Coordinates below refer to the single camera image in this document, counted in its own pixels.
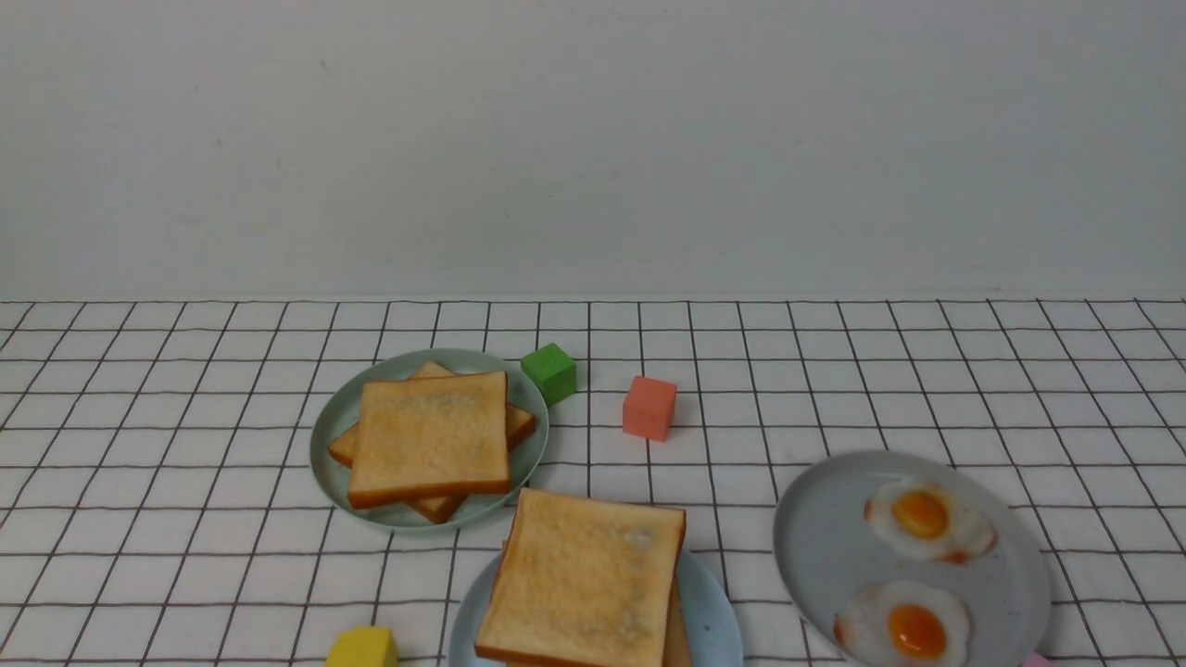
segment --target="pink cube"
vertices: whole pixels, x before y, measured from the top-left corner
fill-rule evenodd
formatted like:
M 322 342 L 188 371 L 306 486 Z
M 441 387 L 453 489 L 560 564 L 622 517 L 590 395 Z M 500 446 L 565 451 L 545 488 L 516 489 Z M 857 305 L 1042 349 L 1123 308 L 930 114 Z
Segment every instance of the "pink cube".
M 621 404 L 621 430 L 631 436 L 667 440 L 675 417 L 676 387 L 652 377 L 635 377 Z

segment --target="toast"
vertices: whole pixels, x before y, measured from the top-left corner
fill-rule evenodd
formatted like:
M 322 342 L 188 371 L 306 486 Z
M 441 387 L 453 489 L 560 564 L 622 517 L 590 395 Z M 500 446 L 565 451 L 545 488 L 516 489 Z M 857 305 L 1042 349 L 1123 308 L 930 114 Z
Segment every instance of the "toast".
M 663 667 L 682 509 L 523 489 L 474 653 L 562 667 Z
M 506 371 L 363 386 L 351 507 L 510 488 Z
M 423 366 L 416 370 L 409 380 L 415 380 L 420 377 L 452 377 L 455 374 L 441 366 L 435 361 L 427 361 Z M 514 451 L 516 446 L 523 443 L 535 433 L 536 420 L 535 415 L 530 412 L 506 404 L 506 451 Z M 355 424 L 347 428 L 344 433 L 338 436 L 332 443 L 330 443 L 330 456 L 350 468 L 355 463 L 355 452 L 358 450 L 358 425 Z M 431 498 L 417 498 L 408 501 L 408 506 L 412 509 L 420 513 L 421 516 L 432 521 L 433 523 L 444 523 L 448 521 L 453 513 L 457 512 L 461 503 L 468 496 L 465 494 L 452 495 L 452 496 L 436 496 Z
M 435 361 L 426 361 L 419 370 L 412 374 L 409 380 L 419 377 L 452 377 L 452 370 L 445 368 Z M 511 404 L 506 404 L 506 446 L 515 447 L 535 433 L 535 415 L 530 412 Z M 342 465 L 350 468 L 355 464 L 355 452 L 358 451 L 358 425 L 346 428 L 332 443 L 330 443 L 330 456 Z
M 530 662 L 508 662 L 506 667 L 537 667 Z M 695 667 L 691 647 L 688 646 L 688 628 L 683 622 L 683 601 L 680 599 L 678 583 L 671 584 L 668 602 L 668 631 L 663 642 L 663 667 Z

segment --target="light blue plate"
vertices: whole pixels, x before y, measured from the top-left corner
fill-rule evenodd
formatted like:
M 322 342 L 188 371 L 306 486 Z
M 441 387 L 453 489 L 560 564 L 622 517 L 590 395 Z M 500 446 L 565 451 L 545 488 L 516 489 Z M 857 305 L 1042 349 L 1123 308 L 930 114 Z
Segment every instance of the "light blue plate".
M 502 554 L 496 555 L 482 571 L 470 592 L 461 601 L 448 642 L 449 667 L 503 667 L 502 662 L 485 660 L 473 654 L 478 627 L 490 606 L 495 574 Z M 683 601 L 683 623 L 688 630 L 688 646 L 695 667 L 741 667 L 741 630 L 738 628 L 733 605 L 713 573 L 687 551 L 680 554 L 676 566 L 680 597 Z
M 873 535 L 863 514 L 881 484 L 906 478 L 932 479 L 962 496 L 996 528 L 996 546 L 964 565 L 899 558 Z M 831 629 L 836 614 L 874 582 L 917 579 L 962 599 L 973 625 L 965 667 L 1020 665 L 1050 615 L 1046 565 L 1013 512 L 951 468 L 904 453 L 847 453 L 803 471 L 774 514 L 774 560 L 799 615 L 841 653 Z
M 407 380 L 427 361 L 435 361 L 457 374 L 505 370 L 506 400 L 535 415 L 535 433 L 511 452 L 511 490 L 505 494 L 471 495 L 445 523 L 432 523 L 404 503 L 374 509 L 353 509 L 346 498 L 350 469 L 330 457 L 330 443 L 346 428 L 358 423 L 363 385 L 376 380 Z M 506 504 L 535 472 L 548 443 L 548 406 L 540 389 L 519 370 L 498 357 L 474 350 L 433 348 L 408 352 L 363 370 L 346 382 L 321 408 L 310 436 L 308 460 L 318 487 L 338 509 L 368 526 L 393 533 L 428 535 L 455 531 L 480 521 Z

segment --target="white backdrop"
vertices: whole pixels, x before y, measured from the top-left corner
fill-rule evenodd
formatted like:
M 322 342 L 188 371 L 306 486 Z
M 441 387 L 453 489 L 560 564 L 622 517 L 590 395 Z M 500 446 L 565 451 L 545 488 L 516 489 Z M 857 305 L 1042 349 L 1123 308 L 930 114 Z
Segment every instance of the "white backdrop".
M 1186 287 L 1182 0 L 4 0 L 0 297 Z

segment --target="egg white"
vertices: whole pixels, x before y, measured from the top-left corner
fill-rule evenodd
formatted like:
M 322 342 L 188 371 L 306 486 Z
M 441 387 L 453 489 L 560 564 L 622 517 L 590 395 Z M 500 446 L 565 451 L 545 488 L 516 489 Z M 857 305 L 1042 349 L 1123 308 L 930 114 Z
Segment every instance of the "egg white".
M 916 538 L 894 517 L 894 502 L 912 490 L 925 490 L 943 502 L 948 510 L 948 528 L 943 534 L 931 540 Z M 949 560 L 957 558 L 956 554 L 970 560 L 996 545 L 996 529 L 978 509 L 929 481 L 900 479 L 882 484 L 866 504 L 865 520 L 878 539 L 910 560 Z
M 911 659 L 898 652 L 890 635 L 890 612 L 917 604 L 935 614 L 946 634 L 946 649 L 935 660 Z M 962 667 L 968 661 L 971 620 L 956 596 L 913 580 L 869 584 L 836 616 L 836 640 L 868 667 Z

